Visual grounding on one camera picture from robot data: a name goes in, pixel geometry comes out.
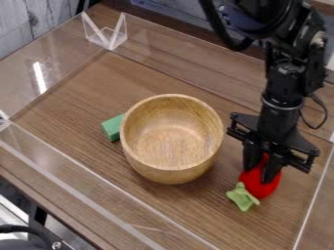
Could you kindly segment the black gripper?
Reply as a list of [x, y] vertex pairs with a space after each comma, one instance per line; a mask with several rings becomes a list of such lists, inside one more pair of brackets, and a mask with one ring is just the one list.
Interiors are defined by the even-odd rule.
[[259, 117], [232, 112], [227, 134], [243, 144], [243, 168], [249, 171], [257, 164], [261, 155], [264, 164], [260, 181], [269, 184], [280, 173], [283, 166], [292, 166], [304, 173], [309, 172], [319, 148], [293, 129], [283, 141], [264, 138], [256, 131]]

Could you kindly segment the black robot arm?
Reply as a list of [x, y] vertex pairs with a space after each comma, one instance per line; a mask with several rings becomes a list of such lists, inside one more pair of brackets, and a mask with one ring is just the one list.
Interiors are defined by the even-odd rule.
[[229, 136], [241, 141], [243, 168], [253, 169], [263, 156], [268, 161], [259, 181], [273, 182], [281, 168], [308, 172], [317, 147], [299, 133], [307, 98], [323, 87], [327, 45], [324, 21], [307, 0], [197, 0], [208, 23], [227, 48], [245, 50], [264, 43], [265, 87], [257, 116], [233, 112]]

